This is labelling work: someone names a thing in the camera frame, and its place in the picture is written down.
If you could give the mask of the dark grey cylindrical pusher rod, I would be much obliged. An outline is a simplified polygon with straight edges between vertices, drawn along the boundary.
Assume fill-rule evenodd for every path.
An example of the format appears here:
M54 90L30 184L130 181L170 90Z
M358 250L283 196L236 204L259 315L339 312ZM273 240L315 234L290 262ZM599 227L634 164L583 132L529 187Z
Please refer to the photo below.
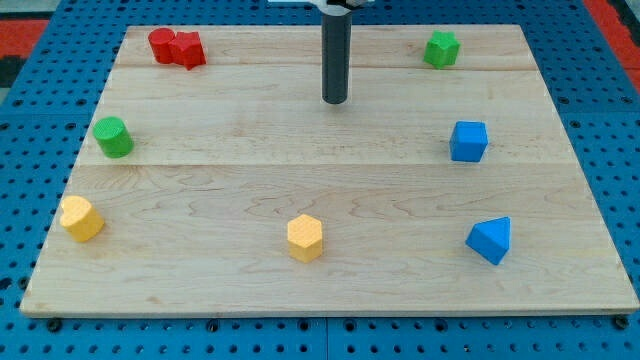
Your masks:
M322 40L322 99L332 105L347 100L352 16L324 15Z

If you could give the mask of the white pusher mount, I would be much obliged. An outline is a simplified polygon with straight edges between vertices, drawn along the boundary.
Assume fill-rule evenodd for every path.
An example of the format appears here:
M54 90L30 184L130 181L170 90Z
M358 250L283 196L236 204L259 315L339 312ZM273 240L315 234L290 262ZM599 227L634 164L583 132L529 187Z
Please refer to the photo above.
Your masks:
M311 5L324 15L344 16L374 3L374 0L267 0L270 5Z

